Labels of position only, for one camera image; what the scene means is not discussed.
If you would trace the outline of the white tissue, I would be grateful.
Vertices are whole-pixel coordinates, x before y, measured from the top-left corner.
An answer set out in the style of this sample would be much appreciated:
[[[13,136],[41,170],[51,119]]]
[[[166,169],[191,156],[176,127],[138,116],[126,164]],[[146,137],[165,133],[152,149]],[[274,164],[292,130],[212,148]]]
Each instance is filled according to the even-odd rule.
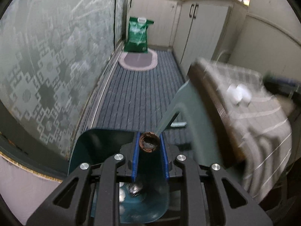
[[[119,183],[119,202],[120,203],[124,202],[126,196],[127,196],[127,186],[125,183],[120,182]]]

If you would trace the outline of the black snack packet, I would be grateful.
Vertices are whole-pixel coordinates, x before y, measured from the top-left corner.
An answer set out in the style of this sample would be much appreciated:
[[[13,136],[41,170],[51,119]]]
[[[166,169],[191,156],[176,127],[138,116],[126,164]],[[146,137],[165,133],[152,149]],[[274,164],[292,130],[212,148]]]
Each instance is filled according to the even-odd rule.
[[[131,197],[136,197],[143,190],[143,185],[141,183],[128,183],[126,188]]]

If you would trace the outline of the teal dustpan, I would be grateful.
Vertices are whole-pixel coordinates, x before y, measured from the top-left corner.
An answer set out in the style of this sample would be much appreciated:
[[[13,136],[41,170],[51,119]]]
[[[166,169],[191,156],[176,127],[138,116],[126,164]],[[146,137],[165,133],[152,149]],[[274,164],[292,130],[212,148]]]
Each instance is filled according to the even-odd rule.
[[[91,129],[88,131],[122,130]],[[132,151],[129,153],[126,163],[126,172],[131,178],[128,182],[123,183],[126,185],[141,183],[143,190],[136,197],[131,197],[127,191],[125,201],[122,203],[119,202],[118,196],[119,225],[149,223],[162,217],[168,210],[171,189],[180,192],[181,216],[181,191],[179,187],[171,185],[163,174],[160,134],[135,133],[134,141],[131,144]],[[211,141],[195,139],[194,149],[200,155],[199,160],[196,161],[199,165],[218,164],[219,153]]]

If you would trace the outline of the white kitchen cabinet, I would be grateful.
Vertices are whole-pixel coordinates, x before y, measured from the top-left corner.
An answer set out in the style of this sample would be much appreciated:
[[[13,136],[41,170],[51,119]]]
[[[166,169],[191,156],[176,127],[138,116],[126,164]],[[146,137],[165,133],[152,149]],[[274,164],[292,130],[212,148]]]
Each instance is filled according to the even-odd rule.
[[[183,76],[195,59],[228,62],[247,14],[238,0],[128,0],[127,18],[154,21],[148,46],[172,50]]]

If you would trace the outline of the white round lid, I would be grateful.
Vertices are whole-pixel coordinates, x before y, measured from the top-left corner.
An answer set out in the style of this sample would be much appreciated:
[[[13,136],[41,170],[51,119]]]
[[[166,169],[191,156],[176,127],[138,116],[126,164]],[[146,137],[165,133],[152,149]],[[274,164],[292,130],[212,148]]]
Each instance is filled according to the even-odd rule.
[[[233,105],[249,105],[252,100],[251,91],[243,84],[230,85],[226,91],[227,96]]]

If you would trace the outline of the grey checked tablecloth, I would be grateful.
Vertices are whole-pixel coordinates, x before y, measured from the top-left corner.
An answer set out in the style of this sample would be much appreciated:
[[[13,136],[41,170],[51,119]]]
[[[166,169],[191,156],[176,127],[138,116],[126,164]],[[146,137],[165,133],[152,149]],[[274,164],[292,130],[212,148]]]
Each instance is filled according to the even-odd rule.
[[[261,202],[277,183],[292,154],[292,129],[277,98],[251,69],[203,58],[188,70],[191,82],[208,79],[230,121],[238,150],[245,158],[242,186]],[[245,85],[252,93],[250,104],[233,105],[227,96],[230,85]]]

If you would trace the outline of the beige refrigerator side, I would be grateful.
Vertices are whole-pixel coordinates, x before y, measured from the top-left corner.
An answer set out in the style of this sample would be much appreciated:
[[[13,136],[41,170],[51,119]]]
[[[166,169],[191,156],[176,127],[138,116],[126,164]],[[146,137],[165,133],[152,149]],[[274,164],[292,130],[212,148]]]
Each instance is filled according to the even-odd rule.
[[[288,0],[251,0],[229,64],[300,80],[300,21]]]

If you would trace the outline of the oval pink grey mat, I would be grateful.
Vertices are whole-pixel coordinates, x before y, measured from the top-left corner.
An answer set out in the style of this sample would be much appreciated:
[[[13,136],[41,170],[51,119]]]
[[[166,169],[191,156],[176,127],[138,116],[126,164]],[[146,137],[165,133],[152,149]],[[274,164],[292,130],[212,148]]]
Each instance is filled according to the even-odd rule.
[[[118,63],[126,70],[148,71],[157,67],[158,54],[152,49],[148,49],[147,53],[122,52]]]

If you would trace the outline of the green rice bag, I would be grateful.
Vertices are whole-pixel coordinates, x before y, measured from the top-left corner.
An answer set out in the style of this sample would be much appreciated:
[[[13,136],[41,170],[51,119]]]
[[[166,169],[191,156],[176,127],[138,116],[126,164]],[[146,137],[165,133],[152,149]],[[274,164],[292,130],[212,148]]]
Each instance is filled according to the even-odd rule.
[[[154,21],[145,17],[130,17],[124,51],[128,53],[147,53],[147,30],[153,24]]]

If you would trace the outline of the frosted patterned sliding door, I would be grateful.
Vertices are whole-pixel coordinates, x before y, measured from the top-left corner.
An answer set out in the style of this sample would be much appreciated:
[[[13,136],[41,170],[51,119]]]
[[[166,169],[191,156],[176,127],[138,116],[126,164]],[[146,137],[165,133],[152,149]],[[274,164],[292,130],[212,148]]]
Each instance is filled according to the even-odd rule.
[[[127,0],[13,0],[1,18],[1,101],[69,159],[84,106],[125,30]]]

